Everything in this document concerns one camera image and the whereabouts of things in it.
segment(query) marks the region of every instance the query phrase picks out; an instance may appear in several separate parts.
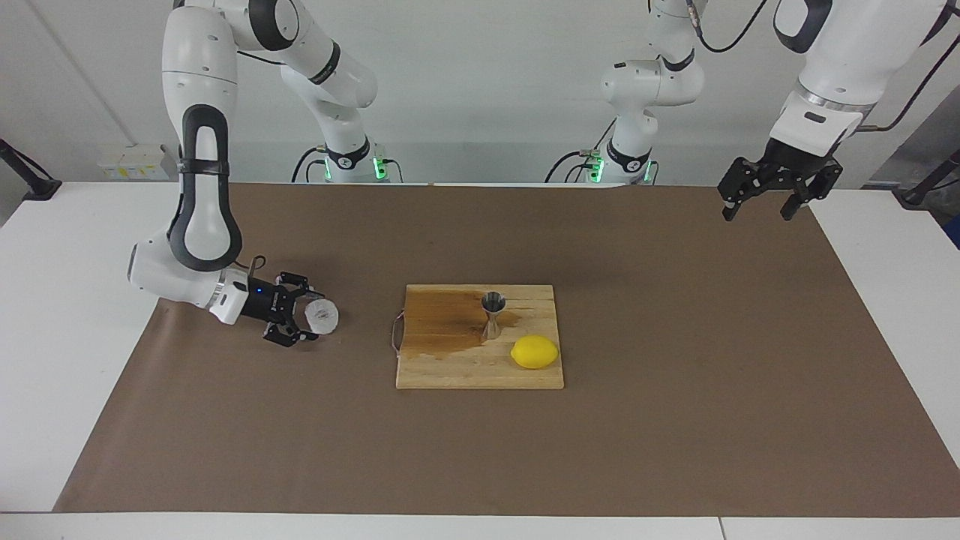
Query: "cutting board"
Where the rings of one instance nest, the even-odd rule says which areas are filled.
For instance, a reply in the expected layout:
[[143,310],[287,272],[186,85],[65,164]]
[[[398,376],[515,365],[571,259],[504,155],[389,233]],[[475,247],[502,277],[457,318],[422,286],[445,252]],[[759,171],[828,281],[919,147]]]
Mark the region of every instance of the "cutting board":
[[[503,332],[482,336],[487,314],[481,298],[496,291],[507,298],[497,317]],[[510,358],[520,337],[539,334],[560,347],[553,285],[407,285],[403,342],[396,388],[559,390],[562,359],[531,370]]]

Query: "lemon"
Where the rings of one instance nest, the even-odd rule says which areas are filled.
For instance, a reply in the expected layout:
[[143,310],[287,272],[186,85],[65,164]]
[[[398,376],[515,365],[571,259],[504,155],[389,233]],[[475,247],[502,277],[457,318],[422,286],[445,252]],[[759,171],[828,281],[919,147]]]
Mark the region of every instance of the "lemon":
[[516,341],[510,356],[514,362],[527,369],[540,369],[552,364],[560,350],[553,341],[542,335],[524,335]]

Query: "white table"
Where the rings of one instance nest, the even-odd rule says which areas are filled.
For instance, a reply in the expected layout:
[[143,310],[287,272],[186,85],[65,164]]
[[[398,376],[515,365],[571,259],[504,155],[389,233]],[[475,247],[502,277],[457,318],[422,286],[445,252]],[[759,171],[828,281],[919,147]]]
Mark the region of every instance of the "white table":
[[[135,241],[164,226],[175,184],[65,184],[0,228],[0,511],[49,511],[153,312],[127,284]],[[888,193],[813,206],[877,326],[960,462],[960,252]],[[267,514],[8,514],[0,538],[911,538],[960,519],[505,518]]]

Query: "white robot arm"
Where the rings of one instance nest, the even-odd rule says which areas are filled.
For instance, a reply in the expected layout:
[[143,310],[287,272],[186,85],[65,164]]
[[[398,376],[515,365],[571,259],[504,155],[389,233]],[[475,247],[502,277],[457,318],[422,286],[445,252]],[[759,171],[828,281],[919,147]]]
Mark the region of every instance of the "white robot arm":
[[320,122],[335,182],[376,179],[372,144],[357,112],[376,97],[376,79],[300,0],[178,0],[167,19],[162,79],[180,139],[180,204],[169,228],[133,247],[128,279],[162,298],[208,309],[226,324],[241,314],[267,321],[264,337],[290,346],[317,338],[294,322],[295,301],[321,295],[302,276],[282,273],[267,283],[230,267],[242,248],[228,187],[238,48],[274,51],[286,64],[282,79]]
[[[702,9],[707,0],[697,0]],[[696,34],[684,0],[655,0],[651,8],[652,61],[622,61],[603,79],[604,97],[616,110],[613,137],[601,152],[596,182],[635,184],[644,174],[657,134],[649,107],[693,103],[704,88],[704,70],[694,58]]]
[[843,167],[833,158],[914,52],[943,26],[945,0],[780,0],[780,42],[806,66],[787,96],[763,157],[738,158],[718,190],[724,217],[770,189],[792,189],[784,219],[824,199]]

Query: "stainless steel jigger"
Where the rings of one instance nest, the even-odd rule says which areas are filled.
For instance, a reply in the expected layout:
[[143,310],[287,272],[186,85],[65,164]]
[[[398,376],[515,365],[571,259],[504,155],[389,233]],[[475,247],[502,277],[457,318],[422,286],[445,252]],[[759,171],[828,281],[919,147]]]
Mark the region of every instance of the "stainless steel jigger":
[[507,299],[502,294],[491,291],[483,295],[480,305],[487,312],[487,326],[483,329],[483,338],[496,339],[500,336],[500,325],[497,324],[496,317],[507,306]]

